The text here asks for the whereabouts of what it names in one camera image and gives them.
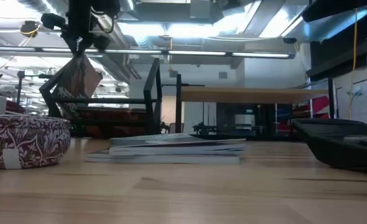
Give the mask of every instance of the fluorescent light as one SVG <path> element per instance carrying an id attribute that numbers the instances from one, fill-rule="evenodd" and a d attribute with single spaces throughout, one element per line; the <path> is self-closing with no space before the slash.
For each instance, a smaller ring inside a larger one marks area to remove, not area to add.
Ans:
<path id="1" fill-rule="evenodd" d="M 161 54 L 161 50 L 105 50 L 105 52 L 120 54 Z"/>
<path id="2" fill-rule="evenodd" d="M 131 10 L 134 10 L 134 3 L 133 3 L 133 1 L 132 1 L 132 0 L 127 0 L 127 2 L 128 2 L 128 6 L 129 6 L 129 8 L 130 8 Z"/>
<path id="3" fill-rule="evenodd" d="M 224 56 L 225 52 L 199 52 L 199 51 L 189 51 L 189 50 L 170 50 L 171 55 L 216 55 Z"/>
<path id="4" fill-rule="evenodd" d="M 282 37 L 285 37 L 287 34 L 289 34 L 298 24 L 300 24 L 300 22 L 302 22 L 304 19 L 301 17 L 299 17 L 296 21 L 294 21 L 289 28 L 287 28 L 283 33 L 282 33 Z"/>
<path id="5" fill-rule="evenodd" d="M 269 21 L 259 37 L 279 37 L 306 7 L 307 6 L 282 6 L 281 10 L 279 10 Z"/>
<path id="6" fill-rule="evenodd" d="M 218 35 L 218 31 L 211 24 L 172 24 L 167 34 L 178 38 L 201 38 Z"/>
<path id="7" fill-rule="evenodd" d="M 43 48 L 42 50 L 46 52 L 68 52 L 68 53 L 71 52 L 70 49 L 60 49 L 60 48 Z"/>
<path id="8" fill-rule="evenodd" d="M 234 57 L 264 57 L 264 58 L 289 58 L 289 54 L 270 54 L 270 53 L 246 53 L 246 52 L 234 52 Z"/>
<path id="9" fill-rule="evenodd" d="M 253 19 L 254 15 L 256 14 L 259 5 L 261 4 L 261 0 L 257 0 L 254 3 L 248 4 L 246 7 L 250 7 L 250 10 L 248 10 L 247 15 L 245 17 L 245 21 L 241 23 L 241 25 L 238 27 L 238 30 L 236 31 L 237 34 L 243 33 L 246 31 L 248 25 L 250 24 L 251 20 Z"/>
<path id="10" fill-rule="evenodd" d="M 128 24 L 119 22 L 118 26 L 125 35 L 133 37 L 164 35 L 164 28 L 160 24 Z"/>
<path id="11" fill-rule="evenodd" d="M 0 50 L 2 51 L 14 51 L 18 50 L 20 52 L 33 52 L 35 51 L 35 48 L 33 47 L 0 47 Z"/>

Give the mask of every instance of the light fixture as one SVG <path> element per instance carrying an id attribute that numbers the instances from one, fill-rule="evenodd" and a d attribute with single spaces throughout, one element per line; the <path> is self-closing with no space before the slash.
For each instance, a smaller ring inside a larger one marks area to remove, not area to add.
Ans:
<path id="1" fill-rule="evenodd" d="M 66 52 L 66 53 L 70 53 L 71 50 L 70 49 L 61 49 L 61 48 L 43 48 L 43 51 L 48 51 L 48 52 Z"/>
<path id="2" fill-rule="evenodd" d="M 289 54 L 233 52 L 234 57 L 289 58 Z"/>
<path id="3" fill-rule="evenodd" d="M 159 55 L 161 50 L 105 50 L 105 53 Z"/>
<path id="4" fill-rule="evenodd" d="M 177 38 L 202 38 L 218 35 L 211 24 L 172 24 L 167 35 Z"/>
<path id="5" fill-rule="evenodd" d="M 298 19 L 296 19 L 283 33 L 282 37 L 285 37 L 287 34 L 289 34 L 300 22 L 302 22 L 304 19 L 302 16 L 300 16 Z"/>
<path id="6" fill-rule="evenodd" d="M 25 47 L 1 47 L 0 51 L 9 52 L 11 55 L 14 55 L 17 52 L 21 52 Z M 36 48 L 37 52 L 43 53 L 63 53 L 65 54 L 68 49 L 41 49 Z M 221 57 L 266 57 L 266 58 L 289 58 L 289 54 L 277 54 L 277 53 L 264 53 L 264 52 L 210 52 L 210 51 L 195 51 L 195 50 L 139 50 L 139 49 L 108 49 L 104 51 L 98 51 L 96 49 L 89 49 L 90 52 L 88 56 L 93 54 L 92 52 L 99 52 L 99 55 L 102 54 L 139 54 L 139 55 L 204 55 L 204 56 L 221 56 Z"/>
<path id="7" fill-rule="evenodd" d="M 118 26 L 125 35 L 133 37 L 164 35 L 164 28 L 160 24 L 132 24 L 119 22 Z"/>
<path id="8" fill-rule="evenodd" d="M 238 30 L 236 31 L 236 34 L 244 33 L 250 24 L 251 20 L 253 19 L 254 15 L 256 14 L 259 5 L 261 5 L 261 0 L 257 0 L 253 3 L 248 4 L 244 8 L 247 9 L 249 7 L 249 10 L 246 10 L 247 14 L 244 18 L 244 22 L 241 23 L 241 25 L 238 27 Z"/>
<path id="9" fill-rule="evenodd" d="M 171 55 L 215 55 L 225 56 L 225 52 L 200 52 L 200 51 L 189 51 L 189 50 L 170 50 Z"/>
<path id="10" fill-rule="evenodd" d="M 259 37 L 274 38 L 279 37 L 307 6 L 282 6 L 275 16 L 268 22 Z"/>

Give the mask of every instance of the cable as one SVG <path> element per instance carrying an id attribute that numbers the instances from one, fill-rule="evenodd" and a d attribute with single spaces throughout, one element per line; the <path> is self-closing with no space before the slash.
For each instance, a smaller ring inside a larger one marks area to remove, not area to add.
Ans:
<path id="1" fill-rule="evenodd" d="M 353 38 L 353 65 L 351 74 L 351 87 L 350 87 L 350 102 L 348 104 L 348 119 L 351 119 L 352 115 L 352 102 L 353 102 L 353 79 L 355 77 L 356 69 L 356 40 L 358 38 L 358 8 L 355 9 L 355 28 L 354 28 L 354 38 Z"/>
<path id="2" fill-rule="evenodd" d="M 297 52 L 300 58 L 302 68 L 304 68 L 305 81 L 307 81 L 308 80 L 307 69 L 305 68 L 304 61 L 302 60 L 300 50 L 299 50 L 300 48 L 297 46 L 297 42 L 294 43 L 294 48 L 295 48 L 295 52 Z"/>
<path id="3" fill-rule="evenodd" d="M 32 37 L 33 37 L 33 35 L 35 34 L 35 32 L 31 32 L 31 36 L 27 39 L 27 41 L 22 45 L 23 47 L 25 47 L 28 43 L 29 43 L 29 41 L 32 39 Z M 1 66 L 0 67 L 0 70 L 2 69 L 2 68 L 4 68 L 5 67 L 5 65 L 7 65 L 12 59 L 14 59 L 15 58 L 15 56 L 12 56 L 3 66 Z"/>
<path id="4" fill-rule="evenodd" d="M 41 28 L 41 25 L 39 25 L 35 30 L 33 30 L 33 31 L 30 31 L 30 32 L 22 32 L 21 31 L 21 34 L 23 34 L 23 35 L 29 35 L 29 34 L 34 34 L 34 33 L 36 33 L 37 31 L 39 31 L 39 29 Z"/>

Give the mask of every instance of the red object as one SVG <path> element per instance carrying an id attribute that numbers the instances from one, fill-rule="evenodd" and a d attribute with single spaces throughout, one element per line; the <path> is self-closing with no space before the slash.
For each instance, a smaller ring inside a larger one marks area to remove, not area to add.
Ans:
<path id="1" fill-rule="evenodd" d="M 58 164 L 70 145 L 69 128 L 60 118 L 0 115 L 0 169 Z"/>
<path id="2" fill-rule="evenodd" d="M 7 100 L 7 108 L 6 111 L 15 112 L 15 113 L 26 113 L 26 109 L 23 108 L 21 105 L 17 105 L 16 102 L 13 102 L 11 100 Z"/>

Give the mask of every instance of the ceiling pipe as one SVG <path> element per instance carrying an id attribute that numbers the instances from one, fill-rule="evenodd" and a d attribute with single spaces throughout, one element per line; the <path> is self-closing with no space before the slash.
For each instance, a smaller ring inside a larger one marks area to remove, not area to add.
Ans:
<path id="1" fill-rule="evenodd" d="M 29 9 L 33 9 L 41 14 L 54 13 L 65 17 L 67 5 L 61 0 L 17 0 Z"/>

